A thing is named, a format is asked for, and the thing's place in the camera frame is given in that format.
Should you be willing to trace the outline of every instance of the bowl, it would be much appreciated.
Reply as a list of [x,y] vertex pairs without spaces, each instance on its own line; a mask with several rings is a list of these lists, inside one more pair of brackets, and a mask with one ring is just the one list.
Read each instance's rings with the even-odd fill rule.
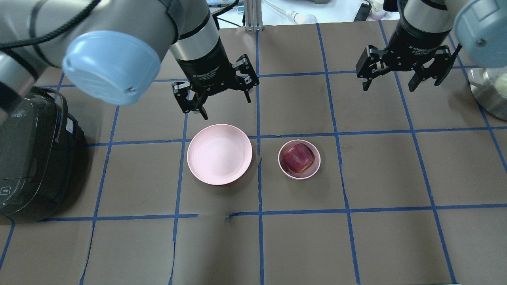
[[192,139],[187,163],[192,174],[211,185],[225,185],[240,178],[252,161],[248,136],[235,126],[212,125]]
[[[294,171],[290,170],[287,167],[285,160],[283,159],[284,154],[286,154],[293,146],[297,144],[306,145],[313,154],[313,163],[302,173],[295,173]],[[308,179],[312,177],[314,174],[316,174],[318,169],[320,168],[320,153],[318,152],[318,149],[309,141],[302,139],[291,140],[285,143],[278,152],[278,165],[280,166],[282,172],[292,179],[296,180]]]

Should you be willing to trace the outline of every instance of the blue object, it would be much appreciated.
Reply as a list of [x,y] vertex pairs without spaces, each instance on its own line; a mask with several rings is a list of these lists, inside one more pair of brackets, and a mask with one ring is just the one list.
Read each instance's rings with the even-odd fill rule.
[[139,101],[160,71],[147,43],[116,31],[92,31],[67,48],[62,68],[79,89],[114,105]]
[[469,58],[478,66],[507,65],[507,1],[470,1],[456,15],[454,31]]

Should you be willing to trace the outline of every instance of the white sticker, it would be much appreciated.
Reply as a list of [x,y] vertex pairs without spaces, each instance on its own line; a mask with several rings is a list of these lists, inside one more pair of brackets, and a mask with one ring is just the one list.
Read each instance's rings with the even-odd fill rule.
[[67,126],[65,127],[65,129],[69,133],[74,133],[74,122],[69,118],[67,118]]

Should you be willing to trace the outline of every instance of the metal post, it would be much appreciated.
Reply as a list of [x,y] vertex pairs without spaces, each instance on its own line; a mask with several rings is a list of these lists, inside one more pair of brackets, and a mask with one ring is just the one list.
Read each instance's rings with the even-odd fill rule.
[[263,30],[262,25],[262,0],[244,0],[245,6],[245,30]]

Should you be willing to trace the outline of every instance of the red food item in bowl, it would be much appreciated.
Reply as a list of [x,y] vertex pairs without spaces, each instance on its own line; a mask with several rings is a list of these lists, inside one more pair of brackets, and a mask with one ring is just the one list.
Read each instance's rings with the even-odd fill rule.
[[283,155],[287,167],[295,173],[303,173],[313,163],[313,154],[304,144],[293,146]]

